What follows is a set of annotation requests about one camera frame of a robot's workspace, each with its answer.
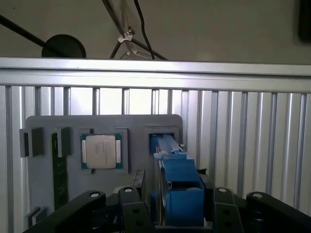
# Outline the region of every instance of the screw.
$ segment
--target screw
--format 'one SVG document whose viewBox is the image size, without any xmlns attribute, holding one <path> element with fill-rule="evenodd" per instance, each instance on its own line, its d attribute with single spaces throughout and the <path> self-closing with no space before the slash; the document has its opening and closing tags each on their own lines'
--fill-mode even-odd
<svg viewBox="0 0 311 233">
<path fill-rule="evenodd" d="M 91 194 L 91 198 L 95 198 L 95 197 L 98 197 L 99 196 L 99 193 L 92 193 Z"/>
<path fill-rule="evenodd" d="M 226 193 L 227 192 L 227 190 L 225 190 L 224 188 L 220 188 L 220 189 L 218 189 L 218 191 L 222 192 L 222 193 Z"/>
<path fill-rule="evenodd" d="M 136 225 L 137 225 L 137 226 L 142 226 L 143 224 L 144 224 L 143 221 L 136 221 Z"/>
<path fill-rule="evenodd" d="M 258 198 L 258 199 L 263 198 L 263 196 L 261 194 L 259 194 L 259 193 L 254 193 L 253 197 Z"/>
</svg>

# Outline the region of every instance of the black mount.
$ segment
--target black mount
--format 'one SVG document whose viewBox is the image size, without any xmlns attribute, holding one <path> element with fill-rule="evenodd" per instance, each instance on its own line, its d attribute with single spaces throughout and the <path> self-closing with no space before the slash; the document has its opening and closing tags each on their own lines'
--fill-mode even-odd
<svg viewBox="0 0 311 233">
<path fill-rule="evenodd" d="M 262 192 L 242 199 L 226 188 L 215 188 L 206 170 L 198 170 L 205 184 L 205 219 L 212 227 L 155 226 L 144 200 L 144 170 L 132 186 L 106 197 L 85 192 L 56 210 L 25 233 L 274 233 L 311 232 L 311 217 Z"/>
</svg>

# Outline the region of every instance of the metal bar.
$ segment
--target metal bar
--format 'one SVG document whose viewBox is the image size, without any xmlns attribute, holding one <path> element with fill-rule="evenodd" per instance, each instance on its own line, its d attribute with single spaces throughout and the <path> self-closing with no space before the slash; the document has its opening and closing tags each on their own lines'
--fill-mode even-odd
<svg viewBox="0 0 311 233">
<path fill-rule="evenodd" d="M 245 162 L 244 162 L 244 176 L 243 179 L 243 197 L 247 193 L 253 191 L 254 183 L 254 164 L 255 164 L 255 150 L 256 147 L 256 122 L 257 122 L 257 108 L 258 108 L 258 93 L 248 93 L 247 103 L 247 126 L 246 126 L 246 145 L 245 145 Z"/>
<path fill-rule="evenodd" d="M 122 61 L 52 58 L 0 58 L 5 69 L 71 69 L 105 71 L 152 71 L 178 73 L 258 74 L 310 76 L 310 65 L 269 65 L 213 62 Z"/>
<path fill-rule="evenodd" d="M 239 157 L 241 136 L 242 93 L 232 92 L 230 98 L 228 126 L 228 158 L 226 164 L 227 187 L 235 193 L 238 189 Z"/>
<path fill-rule="evenodd" d="M 6 156 L 6 189 L 7 189 L 7 231 L 13 233 L 14 229 L 14 171 L 13 171 L 13 115 L 12 115 L 12 87 L 5 87 L 4 115 L 5 115 L 5 156 Z"/>
<path fill-rule="evenodd" d="M 299 210 L 311 216 L 311 95 L 306 96 L 306 112 L 305 112 L 305 131 L 303 142 L 303 162 L 300 189 L 300 208 Z"/>
<path fill-rule="evenodd" d="M 200 158 L 198 160 L 198 168 L 208 168 L 207 173 L 210 174 L 209 165 L 211 163 L 210 157 L 214 156 L 215 154 L 210 154 L 210 139 L 211 139 L 211 106 L 212 106 L 212 92 L 211 91 L 203 91 L 202 92 L 202 113 L 200 117 L 200 140 L 198 143 L 199 145 L 199 154 Z"/>
<path fill-rule="evenodd" d="M 311 79 L 219 74 L 0 70 L 0 85 L 310 93 Z"/>
<path fill-rule="evenodd" d="M 99 88 L 93 88 L 93 96 L 92 96 L 92 114 L 100 115 L 101 111 L 101 90 Z"/>
<path fill-rule="evenodd" d="M 225 186 L 227 164 L 228 92 L 219 92 L 216 136 L 215 186 Z"/>
<path fill-rule="evenodd" d="M 270 131 L 269 131 L 269 152 L 268 152 L 268 167 L 267 167 L 267 182 L 266 193 L 272 194 L 273 184 L 273 169 L 274 169 L 274 155 L 276 142 L 276 113 L 277 113 L 277 93 L 271 96 L 271 111 L 270 111 Z"/>
<path fill-rule="evenodd" d="M 287 95 L 279 93 L 277 95 L 277 110 L 276 110 L 276 135 L 275 135 L 275 151 L 274 161 L 277 161 L 273 169 L 272 180 L 272 196 L 280 199 L 282 193 L 282 174 L 284 161 L 284 141 L 285 141 L 285 128 L 286 128 L 286 109 L 287 109 Z"/>
<path fill-rule="evenodd" d="M 300 100 L 300 94 L 288 95 L 281 200 L 290 206 L 294 204 Z"/>
<path fill-rule="evenodd" d="M 145 46 L 143 43 L 139 42 L 138 40 L 132 38 L 132 42 L 133 42 L 134 44 L 136 44 L 137 46 L 143 48 L 144 50 L 149 51 L 148 47 Z M 161 54 L 159 54 L 159 53 L 157 53 L 157 52 L 155 52 L 155 51 L 153 51 L 153 50 L 152 50 L 152 53 L 153 53 L 156 57 L 158 57 L 158 58 L 160 58 L 160 59 L 162 59 L 162 60 L 167 60 L 167 58 L 163 57 Z"/>
<path fill-rule="evenodd" d="M 266 190 L 271 93 L 260 93 L 258 99 L 254 189 Z"/>
<path fill-rule="evenodd" d="M 305 130 L 306 130 L 306 111 L 307 111 L 307 95 L 301 95 L 297 166 L 296 166 L 295 193 L 294 193 L 294 208 L 298 210 L 300 208 L 301 185 L 302 185 L 301 181 L 302 181 L 303 153 L 304 153 L 303 149 L 305 143 Z"/>
<path fill-rule="evenodd" d="M 201 116 L 202 95 L 199 91 L 189 91 L 188 103 L 188 139 L 187 152 L 198 167 L 200 161 L 200 116 Z"/>
<path fill-rule="evenodd" d="M 31 34 L 30 32 L 26 31 L 22 27 L 18 26 L 17 24 L 13 23 L 9 19 L 5 18 L 4 16 L 0 15 L 0 24 L 4 27 L 10 29 L 11 31 L 21 35 L 22 37 L 26 38 L 27 40 L 30 40 L 31 42 L 48 49 L 49 51 L 55 53 L 56 55 L 60 57 L 70 57 L 66 56 L 63 52 L 59 51 L 58 49 L 54 48 L 53 46 L 45 43 L 43 40 L 39 39 L 35 35 Z"/>
</svg>

